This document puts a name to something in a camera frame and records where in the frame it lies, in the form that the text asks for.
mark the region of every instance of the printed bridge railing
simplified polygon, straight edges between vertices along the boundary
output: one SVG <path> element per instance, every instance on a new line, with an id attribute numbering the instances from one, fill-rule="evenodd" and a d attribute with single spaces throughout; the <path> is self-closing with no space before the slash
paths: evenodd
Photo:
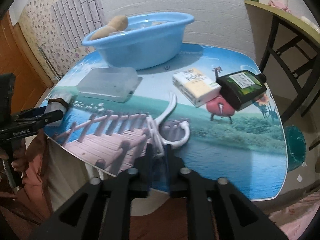
<path id="1" fill-rule="evenodd" d="M 113 111 L 107 110 L 106 114 L 100 117 L 96 117 L 97 114 L 94 113 L 90 116 L 89 120 L 87 120 L 86 122 L 81 123 L 79 125 L 77 125 L 77 122 L 73 122 L 69 130 L 61 134 L 55 134 L 52 138 L 55 141 L 60 138 L 63 138 L 64 140 L 61 143 L 61 145 L 66 146 L 72 133 L 83 128 L 79 138 L 77 139 L 78 142 L 82 143 L 92 124 L 99 123 L 98 127 L 96 128 L 93 134 L 96 136 L 101 136 L 106 126 L 108 125 L 108 122 L 110 121 L 111 122 L 108 128 L 106 129 L 105 134 L 111 136 L 118 125 L 120 125 L 120 127 L 117 133 L 123 134 L 129 122 L 131 123 L 127 130 L 134 131 L 134 129 L 143 129 L 145 127 L 146 118 L 148 116 L 148 113 L 142 114 L 141 112 L 138 114 L 132 114 L 132 115 L 129 115 L 129 114 L 122 115 L 122 114 L 113 114 L 113 113 L 114 113 Z M 136 141 L 129 141 L 127 139 L 124 139 L 120 143 L 119 149 L 116 152 L 114 152 L 112 159 L 108 160 L 108 162 L 105 162 L 104 160 L 103 163 L 100 163 L 100 165 L 98 165 L 99 168 L 106 169 L 108 166 L 111 165 L 109 168 L 109 172 L 115 175 L 118 174 L 126 153 L 130 151 L 132 148 L 136 147 L 135 151 L 132 154 L 132 158 L 128 163 L 129 165 L 133 165 L 134 160 L 142 154 L 142 151 L 149 137 L 150 137 L 149 130 L 145 128 L 143 130 L 142 135 Z"/>

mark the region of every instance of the orange door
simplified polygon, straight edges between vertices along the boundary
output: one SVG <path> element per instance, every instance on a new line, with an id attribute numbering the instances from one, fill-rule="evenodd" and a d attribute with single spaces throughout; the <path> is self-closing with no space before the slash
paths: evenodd
<path id="1" fill-rule="evenodd" d="M 34 107 L 47 89 L 23 52 L 19 50 L 12 34 L 9 13 L 0 21 L 0 74 L 3 73 L 14 73 L 16 76 L 12 113 Z"/>

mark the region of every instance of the bolt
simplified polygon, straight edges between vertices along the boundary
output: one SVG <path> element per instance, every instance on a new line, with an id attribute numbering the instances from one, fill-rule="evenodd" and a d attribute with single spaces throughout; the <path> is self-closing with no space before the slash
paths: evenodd
<path id="1" fill-rule="evenodd" d="M 186 167 L 180 169 L 180 173 L 182 174 L 189 174 L 190 172 L 191 170 Z"/>
<path id="2" fill-rule="evenodd" d="M 226 184 L 228 184 L 228 179 L 227 179 L 227 178 L 224 178 L 224 177 L 218 178 L 217 181 L 218 181 L 218 183 L 219 183 L 220 185 L 226 185 Z"/>
<path id="3" fill-rule="evenodd" d="M 130 168 L 130 169 L 128 169 L 128 173 L 131 174 L 131 175 L 137 174 L 138 173 L 138 169 Z"/>
<path id="4" fill-rule="evenodd" d="M 90 184 L 92 184 L 92 185 L 98 185 L 99 183 L 100 183 L 100 179 L 99 178 L 97 178 L 97 177 L 94 177 L 94 178 L 92 178 L 91 180 L 90 180 Z"/>

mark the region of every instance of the dark green bottle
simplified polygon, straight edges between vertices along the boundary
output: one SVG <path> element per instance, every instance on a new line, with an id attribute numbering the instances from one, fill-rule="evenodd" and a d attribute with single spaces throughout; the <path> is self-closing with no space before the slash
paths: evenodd
<path id="1" fill-rule="evenodd" d="M 264 74 L 255 75 L 248 70 L 218 77 L 220 94 L 237 111 L 249 106 L 263 96 L 267 88 Z"/>

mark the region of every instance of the white paper scrap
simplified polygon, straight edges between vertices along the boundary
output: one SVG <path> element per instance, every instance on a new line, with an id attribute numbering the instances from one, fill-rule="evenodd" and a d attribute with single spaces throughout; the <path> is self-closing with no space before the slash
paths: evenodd
<path id="1" fill-rule="evenodd" d="M 298 176 L 297 180 L 298 180 L 299 182 L 301 182 L 301 181 L 302 181 L 302 177 L 301 177 L 301 175 L 299 175 L 299 176 Z"/>

